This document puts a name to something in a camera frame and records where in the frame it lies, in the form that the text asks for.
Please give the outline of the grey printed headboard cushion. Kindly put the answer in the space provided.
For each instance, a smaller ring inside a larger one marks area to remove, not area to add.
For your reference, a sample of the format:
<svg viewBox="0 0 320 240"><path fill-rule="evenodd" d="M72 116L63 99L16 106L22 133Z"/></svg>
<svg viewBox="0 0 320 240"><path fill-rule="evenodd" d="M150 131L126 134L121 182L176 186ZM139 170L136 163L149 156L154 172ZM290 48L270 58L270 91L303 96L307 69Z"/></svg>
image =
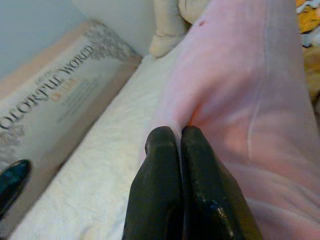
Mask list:
<svg viewBox="0 0 320 240"><path fill-rule="evenodd" d="M21 193L0 207L0 240L22 221L141 61L112 29L89 20L0 80L0 174L30 163Z"/></svg>

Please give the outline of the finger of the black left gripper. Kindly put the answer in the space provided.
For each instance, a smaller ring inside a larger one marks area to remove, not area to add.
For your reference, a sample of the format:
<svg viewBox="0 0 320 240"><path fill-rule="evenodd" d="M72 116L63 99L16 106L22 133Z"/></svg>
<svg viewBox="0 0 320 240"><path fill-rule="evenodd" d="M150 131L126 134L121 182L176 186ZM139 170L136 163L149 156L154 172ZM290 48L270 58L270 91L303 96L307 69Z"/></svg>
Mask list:
<svg viewBox="0 0 320 240"><path fill-rule="evenodd" d="M0 172L0 218L3 218L24 190L32 174L32 162L21 159Z"/></svg>

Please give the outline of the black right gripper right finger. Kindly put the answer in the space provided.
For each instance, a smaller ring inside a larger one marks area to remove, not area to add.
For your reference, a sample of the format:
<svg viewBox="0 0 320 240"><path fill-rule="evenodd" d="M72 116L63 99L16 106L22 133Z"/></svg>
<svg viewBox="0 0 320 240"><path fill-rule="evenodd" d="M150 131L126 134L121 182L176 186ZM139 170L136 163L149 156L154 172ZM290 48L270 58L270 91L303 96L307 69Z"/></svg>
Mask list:
<svg viewBox="0 0 320 240"><path fill-rule="evenodd" d="M263 240L245 197L195 126L182 130L187 240Z"/></svg>

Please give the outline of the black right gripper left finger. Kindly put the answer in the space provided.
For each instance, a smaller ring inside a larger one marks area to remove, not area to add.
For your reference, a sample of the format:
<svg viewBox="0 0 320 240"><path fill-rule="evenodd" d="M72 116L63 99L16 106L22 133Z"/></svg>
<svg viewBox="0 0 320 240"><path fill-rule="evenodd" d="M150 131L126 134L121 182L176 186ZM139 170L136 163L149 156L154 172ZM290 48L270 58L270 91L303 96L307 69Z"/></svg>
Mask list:
<svg viewBox="0 0 320 240"><path fill-rule="evenodd" d="M168 126L149 133L145 154L130 186L121 240L182 240L184 195L180 158Z"/></svg>

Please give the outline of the cream plush toy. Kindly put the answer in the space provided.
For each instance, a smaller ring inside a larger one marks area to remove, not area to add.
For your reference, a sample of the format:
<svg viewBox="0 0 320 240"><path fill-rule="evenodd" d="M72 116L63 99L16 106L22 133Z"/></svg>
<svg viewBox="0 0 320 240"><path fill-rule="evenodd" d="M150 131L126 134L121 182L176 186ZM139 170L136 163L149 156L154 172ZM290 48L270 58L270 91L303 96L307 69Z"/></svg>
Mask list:
<svg viewBox="0 0 320 240"><path fill-rule="evenodd" d="M149 46L154 58L172 51L211 0L153 0L156 29Z"/></svg>

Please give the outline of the yellow cartoon egg blanket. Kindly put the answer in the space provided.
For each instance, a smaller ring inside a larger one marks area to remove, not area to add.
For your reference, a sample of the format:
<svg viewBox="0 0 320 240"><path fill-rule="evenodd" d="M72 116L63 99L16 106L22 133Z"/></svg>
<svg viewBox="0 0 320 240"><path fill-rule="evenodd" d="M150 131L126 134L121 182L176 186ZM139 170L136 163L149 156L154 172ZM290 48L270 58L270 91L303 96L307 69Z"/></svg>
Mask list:
<svg viewBox="0 0 320 240"><path fill-rule="evenodd" d="M295 0L310 100L320 113L320 0Z"/></svg>

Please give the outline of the pink plush pillow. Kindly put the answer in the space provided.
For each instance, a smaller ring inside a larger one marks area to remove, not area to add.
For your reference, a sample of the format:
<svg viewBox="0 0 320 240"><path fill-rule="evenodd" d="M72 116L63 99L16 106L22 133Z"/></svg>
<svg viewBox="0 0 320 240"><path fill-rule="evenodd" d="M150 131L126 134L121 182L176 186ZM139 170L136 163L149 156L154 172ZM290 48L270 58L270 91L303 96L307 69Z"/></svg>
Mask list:
<svg viewBox="0 0 320 240"><path fill-rule="evenodd" d="M151 127L201 129L266 240L320 240L320 135L296 0L211 0L180 43Z"/></svg>

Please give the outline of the white quilted mattress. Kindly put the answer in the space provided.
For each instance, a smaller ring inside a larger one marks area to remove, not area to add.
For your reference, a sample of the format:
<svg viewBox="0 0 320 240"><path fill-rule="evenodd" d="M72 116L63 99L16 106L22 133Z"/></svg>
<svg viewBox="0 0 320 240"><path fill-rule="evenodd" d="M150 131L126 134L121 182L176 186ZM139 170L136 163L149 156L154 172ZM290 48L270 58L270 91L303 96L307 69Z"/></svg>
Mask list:
<svg viewBox="0 0 320 240"><path fill-rule="evenodd" d="M122 240L130 187L181 48L146 55L8 240Z"/></svg>

